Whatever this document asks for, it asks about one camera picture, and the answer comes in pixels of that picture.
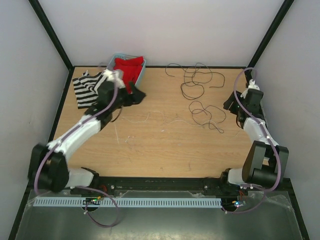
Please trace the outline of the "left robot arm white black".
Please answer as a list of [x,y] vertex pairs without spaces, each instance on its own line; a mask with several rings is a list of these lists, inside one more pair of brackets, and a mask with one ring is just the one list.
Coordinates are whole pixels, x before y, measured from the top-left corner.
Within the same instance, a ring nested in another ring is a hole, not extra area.
[[85,167],[69,168],[71,156],[93,135],[99,133],[113,119],[113,112],[140,104],[146,93],[129,83],[131,92],[115,81],[104,81],[97,89],[96,102],[80,120],[59,138],[46,145],[37,144],[31,152],[28,179],[33,189],[58,193],[65,188],[80,187],[94,194],[100,188],[98,173]]

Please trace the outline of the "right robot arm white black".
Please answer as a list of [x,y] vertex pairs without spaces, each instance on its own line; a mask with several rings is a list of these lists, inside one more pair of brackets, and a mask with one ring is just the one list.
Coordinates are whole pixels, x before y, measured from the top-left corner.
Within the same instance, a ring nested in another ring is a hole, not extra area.
[[257,89],[233,92],[223,108],[236,115],[236,123],[251,140],[251,148],[241,168],[227,168],[221,173],[218,188],[231,194],[237,186],[259,187],[266,190],[277,188],[284,178],[289,150],[279,145],[270,135],[261,107],[264,93]]

